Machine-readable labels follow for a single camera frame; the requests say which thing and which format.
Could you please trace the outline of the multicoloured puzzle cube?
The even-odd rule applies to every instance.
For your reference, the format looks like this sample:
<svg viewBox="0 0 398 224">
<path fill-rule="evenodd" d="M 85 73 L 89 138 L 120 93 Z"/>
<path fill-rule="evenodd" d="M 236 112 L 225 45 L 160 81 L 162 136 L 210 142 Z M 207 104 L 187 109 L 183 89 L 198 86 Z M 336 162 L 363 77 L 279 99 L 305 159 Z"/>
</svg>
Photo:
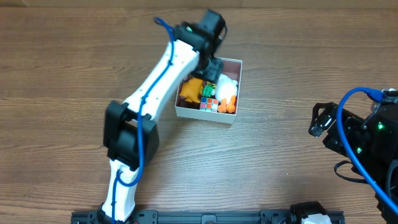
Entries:
<svg viewBox="0 0 398 224">
<path fill-rule="evenodd" d="M 215 98 L 202 97 L 200 102 L 200 110 L 212 113 L 218 112 L 218 100 Z"/>
</svg>

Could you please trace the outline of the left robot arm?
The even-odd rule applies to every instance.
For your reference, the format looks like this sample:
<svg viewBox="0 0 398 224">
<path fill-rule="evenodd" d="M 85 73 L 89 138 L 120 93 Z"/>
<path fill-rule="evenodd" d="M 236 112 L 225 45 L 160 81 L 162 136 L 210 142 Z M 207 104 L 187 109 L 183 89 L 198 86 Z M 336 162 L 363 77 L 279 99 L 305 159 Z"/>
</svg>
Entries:
<svg viewBox="0 0 398 224">
<path fill-rule="evenodd" d="M 209 9 L 200 22 L 175 27 L 159 17 L 154 21 L 170 39 L 162 58 L 132 95 L 106 108 L 103 144 L 111 177 L 107 198 L 98 211 L 99 223 L 129 222 L 137 184 L 159 148 L 157 121 L 183 79 L 192 75 L 216 83 L 224 67 L 215 57 L 228 31 L 221 14 Z"/>
</svg>

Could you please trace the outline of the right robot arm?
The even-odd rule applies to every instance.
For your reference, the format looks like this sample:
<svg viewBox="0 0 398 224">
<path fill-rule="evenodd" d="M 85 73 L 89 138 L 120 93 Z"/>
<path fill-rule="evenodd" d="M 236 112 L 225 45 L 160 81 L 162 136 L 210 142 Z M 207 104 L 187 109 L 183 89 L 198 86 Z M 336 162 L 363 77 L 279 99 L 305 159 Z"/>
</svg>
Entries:
<svg viewBox="0 0 398 224">
<path fill-rule="evenodd" d="M 309 134 L 319 137 L 324 131 L 326 148 L 346 156 L 338 135 L 336 103 L 317 103 L 313 107 Z M 344 132 L 355 156 L 372 179 L 397 203 L 397 105 L 378 103 L 365 119 L 343 110 Z"/>
</svg>

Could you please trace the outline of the orange dinosaur toy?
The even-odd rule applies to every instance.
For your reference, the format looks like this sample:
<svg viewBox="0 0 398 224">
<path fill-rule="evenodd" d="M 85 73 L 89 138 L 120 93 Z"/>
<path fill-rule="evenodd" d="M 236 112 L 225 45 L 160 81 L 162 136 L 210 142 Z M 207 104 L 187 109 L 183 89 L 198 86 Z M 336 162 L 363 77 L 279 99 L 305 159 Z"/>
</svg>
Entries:
<svg viewBox="0 0 398 224">
<path fill-rule="evenodd" d="M 187 102 L 199 103 L 200 100 L 198 99 L 198 96 L 200 94 L 200 91 L 203 89 L 202 84 L 202 79 L 195 77 L 189 79 L 189 81 L 185 82 L 182 85 L 179 96 L 183 97 Z"/>
</svg>

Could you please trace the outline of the white plush duck toy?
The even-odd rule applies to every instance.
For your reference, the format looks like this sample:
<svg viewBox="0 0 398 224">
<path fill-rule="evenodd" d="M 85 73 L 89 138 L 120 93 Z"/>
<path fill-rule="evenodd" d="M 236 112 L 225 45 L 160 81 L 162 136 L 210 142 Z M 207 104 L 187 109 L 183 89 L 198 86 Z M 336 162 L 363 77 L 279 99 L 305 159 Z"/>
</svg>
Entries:
<svg viewBox="0 0 398 224">
<path fill-rule="evenodd" d="M 236 111 L 236 97 L 238 82 L 229 76 L 221 74 L 216 84 L 215 98 L 219 101 L 219 113 L 234 113 Z"/>
</svg>

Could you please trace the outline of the green round lid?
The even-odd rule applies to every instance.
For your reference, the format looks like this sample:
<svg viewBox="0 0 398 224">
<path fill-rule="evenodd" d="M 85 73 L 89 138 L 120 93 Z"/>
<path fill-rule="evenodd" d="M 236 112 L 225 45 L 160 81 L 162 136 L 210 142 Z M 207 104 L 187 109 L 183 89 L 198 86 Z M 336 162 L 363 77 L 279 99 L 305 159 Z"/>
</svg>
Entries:
<svg viewBox="0 0 398 224">
<path fill-rule="evenodd" d="M 213 84 L 206 84 L 205 87 L 202 89 L 201 95 L 205 98 L 211 98 L 212 96 L 215 96 L 215 90 L 216 86 Z"/>
</svg>

